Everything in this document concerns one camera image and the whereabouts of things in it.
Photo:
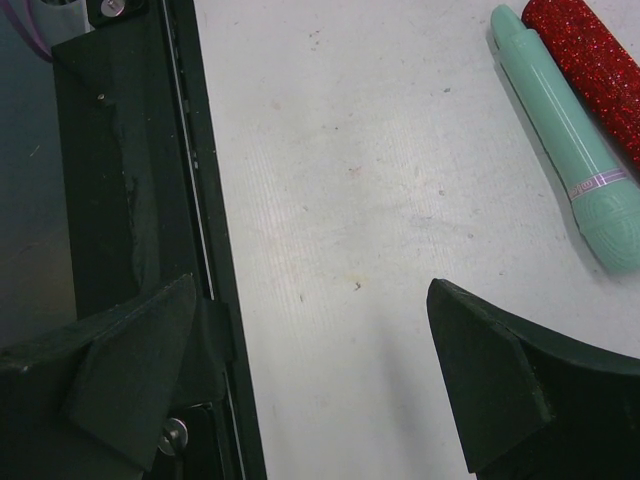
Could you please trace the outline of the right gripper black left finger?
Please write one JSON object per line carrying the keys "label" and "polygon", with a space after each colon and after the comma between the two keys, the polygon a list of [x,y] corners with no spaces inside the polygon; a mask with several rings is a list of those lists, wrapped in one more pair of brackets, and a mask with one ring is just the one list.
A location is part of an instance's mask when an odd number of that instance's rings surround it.
{"label": "right gripper black left finger", "polygon": [[195,315],[184,275],[1,351],[4,479],[150,471]]}

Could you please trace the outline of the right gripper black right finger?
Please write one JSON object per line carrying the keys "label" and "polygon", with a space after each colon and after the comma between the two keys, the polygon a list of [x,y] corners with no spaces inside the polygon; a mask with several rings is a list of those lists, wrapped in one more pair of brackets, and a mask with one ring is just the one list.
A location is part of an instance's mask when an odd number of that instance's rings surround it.
{"label": "right gripper black right finger", "polygon": [[504,311],[445,279],[427,314],[468,471],[636,479],[639,361]]}

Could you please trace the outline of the mint green microphone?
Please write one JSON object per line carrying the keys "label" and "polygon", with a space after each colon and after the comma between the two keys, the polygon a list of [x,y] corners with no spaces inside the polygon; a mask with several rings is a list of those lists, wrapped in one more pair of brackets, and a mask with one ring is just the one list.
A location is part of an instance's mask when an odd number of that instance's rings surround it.
{"label": "mint green microphone", "polygon": [[612,273],[639,268],[639,188],[608,152],[539,34],[491,14],[499,60],[554,166],[581,235]]}

